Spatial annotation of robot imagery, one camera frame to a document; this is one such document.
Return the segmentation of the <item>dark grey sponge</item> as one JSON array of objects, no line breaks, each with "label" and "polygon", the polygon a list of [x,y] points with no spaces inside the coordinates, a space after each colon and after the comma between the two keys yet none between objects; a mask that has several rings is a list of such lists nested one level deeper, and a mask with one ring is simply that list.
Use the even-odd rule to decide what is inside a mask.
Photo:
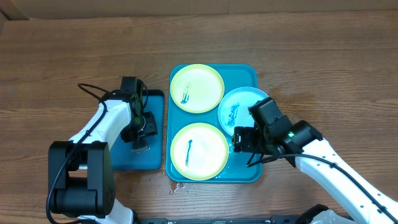
[{"label": "dark grey sponge", "polygon": [[150,148],[146,139],[138,139],[132,142],[131,151],[133,153],[141,153]]}]

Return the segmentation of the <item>light blue rimmed plate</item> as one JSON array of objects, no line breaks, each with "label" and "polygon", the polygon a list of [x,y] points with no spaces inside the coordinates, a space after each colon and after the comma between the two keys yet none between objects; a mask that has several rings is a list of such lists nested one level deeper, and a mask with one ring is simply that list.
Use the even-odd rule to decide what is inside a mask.
[{"label": "light blue rimmed plate", "polygon": [[218,119],[224,131],[232,136],[234,128],[253,127],[254,120],[248,108],[268,97],[262,90],[250,86],[239,87],[228,92],[218,107]]}]

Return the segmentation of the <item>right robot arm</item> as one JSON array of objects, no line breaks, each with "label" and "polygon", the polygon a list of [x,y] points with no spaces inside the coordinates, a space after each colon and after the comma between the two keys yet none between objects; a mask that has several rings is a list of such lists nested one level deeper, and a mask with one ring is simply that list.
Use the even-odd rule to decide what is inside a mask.
[{"label": "right robot arm", "polygon": [[286,159],[321,185],[356,223],[397,223],[397,202],[381,193],[350,167],[323,135],[306,121],[284,127],[236,127],[235,152],[258,154],[247,166]]}]

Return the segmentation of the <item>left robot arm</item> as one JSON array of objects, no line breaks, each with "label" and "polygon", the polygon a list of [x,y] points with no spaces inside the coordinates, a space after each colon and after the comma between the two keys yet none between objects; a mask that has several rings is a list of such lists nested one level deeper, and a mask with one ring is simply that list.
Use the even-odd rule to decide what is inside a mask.
[{"label": "left robot arm", "polygon": [[73,223],[139,223],[134,210],[116,199],[115,170],[158,169],[162,157],[161,95],[146,107],[135,95],[106,94],[86,126],[49,147],[46,215]]}]

